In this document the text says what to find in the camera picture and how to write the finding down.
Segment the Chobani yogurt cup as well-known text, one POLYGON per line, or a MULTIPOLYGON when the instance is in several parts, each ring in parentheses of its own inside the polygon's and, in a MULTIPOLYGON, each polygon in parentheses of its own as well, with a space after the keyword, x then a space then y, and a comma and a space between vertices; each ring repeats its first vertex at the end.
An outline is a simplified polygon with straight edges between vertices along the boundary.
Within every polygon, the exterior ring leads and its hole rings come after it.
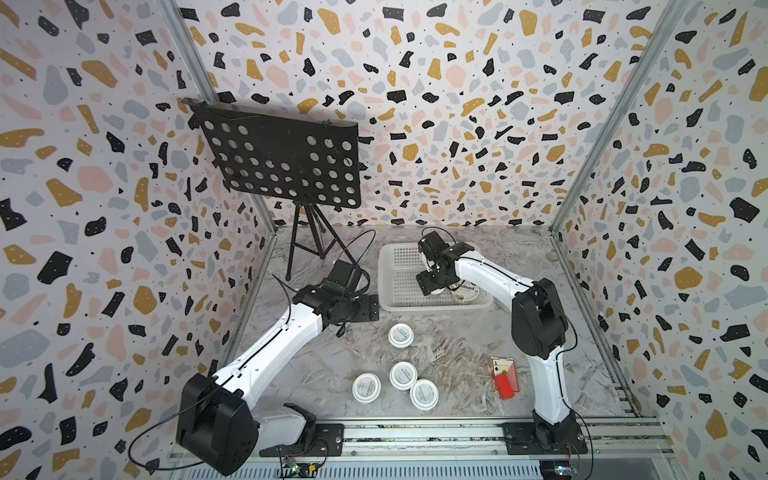
POLYGON ((488 300, 488 294, 474 284, 461 284, 451 291, 455 301, 460 305, 477 305, 488 300))

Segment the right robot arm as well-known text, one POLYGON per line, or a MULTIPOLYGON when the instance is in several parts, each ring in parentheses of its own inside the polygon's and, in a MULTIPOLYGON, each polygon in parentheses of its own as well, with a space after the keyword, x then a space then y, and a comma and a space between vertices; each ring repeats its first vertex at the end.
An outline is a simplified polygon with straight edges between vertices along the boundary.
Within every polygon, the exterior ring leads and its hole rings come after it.
POLYGON ((562 355, 570 322, 555 284, 514 274, 472 245, 449 244, 436 232, 419 240, 418 251, 425 270, 416 280, 424 295, 465 282, 509 308, 511 336, 528 358, 533 382, 533 448, 542 453, 586 453, 589 444, 578 422, 580 415, 567 397, 562 355))

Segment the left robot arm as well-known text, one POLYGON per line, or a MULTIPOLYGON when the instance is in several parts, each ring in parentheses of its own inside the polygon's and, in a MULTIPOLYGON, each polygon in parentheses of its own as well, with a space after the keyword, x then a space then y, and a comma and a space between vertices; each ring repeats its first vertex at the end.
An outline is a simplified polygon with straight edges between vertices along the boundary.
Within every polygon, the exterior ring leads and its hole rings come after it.
POLYGON ((295 293, 249 349, 210 377, 194 375, 182 390, 177 443, 225 476, 254 452, 287 456, 318 448, 314 414, 294 403, 259 411, 257 403, 290 360, 329 326, 378 320, 377 295, 358 285, 367 276, 356 263, 336 261, 320 283, 295 293))

